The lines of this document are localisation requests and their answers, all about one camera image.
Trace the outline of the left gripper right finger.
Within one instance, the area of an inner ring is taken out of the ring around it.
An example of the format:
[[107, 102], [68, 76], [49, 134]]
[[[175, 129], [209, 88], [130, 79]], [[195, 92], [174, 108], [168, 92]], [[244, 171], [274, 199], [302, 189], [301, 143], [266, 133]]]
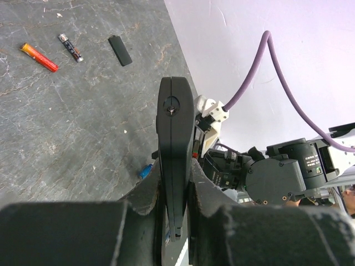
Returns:
[[321, 207], [236, 203], [192, 160], [188, 199], [192, 265], [353, 265], [354, 223]]

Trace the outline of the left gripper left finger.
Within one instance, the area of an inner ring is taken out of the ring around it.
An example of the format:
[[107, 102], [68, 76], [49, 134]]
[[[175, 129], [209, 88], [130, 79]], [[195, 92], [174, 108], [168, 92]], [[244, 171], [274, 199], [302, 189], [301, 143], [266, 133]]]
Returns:
[[116, 201], [20, 202], [1, 208], [2, 265], [163, 265], [163, 158]]

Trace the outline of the blue AAA battery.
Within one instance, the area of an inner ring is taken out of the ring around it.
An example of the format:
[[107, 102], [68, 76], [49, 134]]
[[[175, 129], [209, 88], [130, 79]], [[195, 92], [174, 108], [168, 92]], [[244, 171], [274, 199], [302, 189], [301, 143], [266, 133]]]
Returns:
[[148, 176], [148, 174], [150, 173], [152, 167], [153, 167], [152, 164], [146, 165], [146, 166], [139, 172], [138, 177], [139, 177], [140, 179], [142, 179], [142, 180], [145, 179], [145, 178]]

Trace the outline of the black remote control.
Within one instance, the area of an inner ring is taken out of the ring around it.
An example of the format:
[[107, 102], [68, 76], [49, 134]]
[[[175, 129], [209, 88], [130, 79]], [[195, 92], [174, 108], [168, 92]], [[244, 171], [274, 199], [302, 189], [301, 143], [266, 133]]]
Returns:
[[156, 132], [161, 179], [173, 242], [180, 240], [192, 163], [194, 99], [186, 78], [161, 79]]

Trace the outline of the black battery cover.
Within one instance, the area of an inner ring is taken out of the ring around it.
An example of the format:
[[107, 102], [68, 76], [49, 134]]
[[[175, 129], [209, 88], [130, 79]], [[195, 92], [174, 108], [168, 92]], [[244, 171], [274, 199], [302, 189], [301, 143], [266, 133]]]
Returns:
[[133, 62], [120, 36], [112, 35], [109, 37], [108, 42], [121, 66], [124, 67]]

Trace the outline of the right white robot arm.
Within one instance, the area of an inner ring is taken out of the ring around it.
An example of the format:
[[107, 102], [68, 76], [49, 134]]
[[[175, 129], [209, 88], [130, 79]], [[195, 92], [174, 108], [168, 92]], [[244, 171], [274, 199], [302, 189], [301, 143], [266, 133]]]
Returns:
[[247, 153], [210, 149], [200, 165], [216, 186], [242, 191], [257, 204], [281, 205], [316, 197], [354, 166], [354, 151], [334, 148], [326, 140], [298, 139]]

